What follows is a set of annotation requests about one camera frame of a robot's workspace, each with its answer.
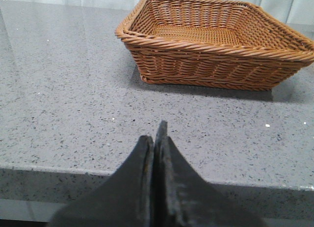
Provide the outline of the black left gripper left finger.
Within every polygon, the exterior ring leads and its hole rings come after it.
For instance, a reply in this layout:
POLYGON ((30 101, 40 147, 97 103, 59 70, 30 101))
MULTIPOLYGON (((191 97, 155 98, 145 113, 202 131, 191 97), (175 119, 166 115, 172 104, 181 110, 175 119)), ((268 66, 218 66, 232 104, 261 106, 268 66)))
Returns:
POLYGON ((140 136, 118 170, 99 188, 57 211, 50 226, 149 227, 153 161, 152 138, 140 136))

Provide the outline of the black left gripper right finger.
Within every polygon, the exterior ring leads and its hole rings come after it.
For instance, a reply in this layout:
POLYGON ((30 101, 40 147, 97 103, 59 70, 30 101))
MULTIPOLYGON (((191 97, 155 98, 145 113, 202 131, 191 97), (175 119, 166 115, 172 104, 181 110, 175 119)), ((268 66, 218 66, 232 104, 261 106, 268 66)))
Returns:
POLYGON ((156 227, 266 226, 200 177, 167 135, 166 121, 157 130, 153 185, 156 227))

